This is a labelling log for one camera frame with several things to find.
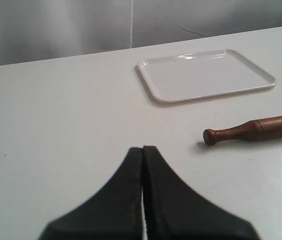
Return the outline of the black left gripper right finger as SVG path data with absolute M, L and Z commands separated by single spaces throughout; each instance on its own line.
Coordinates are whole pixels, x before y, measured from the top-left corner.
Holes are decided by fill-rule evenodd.
M 155 146 L 143 147 L 143 205 L 150 240 L 258 240 L 248 221 L 190 188 Z

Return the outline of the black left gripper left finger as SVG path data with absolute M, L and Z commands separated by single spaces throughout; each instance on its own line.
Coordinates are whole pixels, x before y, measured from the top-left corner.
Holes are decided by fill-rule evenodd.
M 141 148 L 128 150 L 111 179 L 89 200 L 50 222 L 41 240 L 141 240 Z

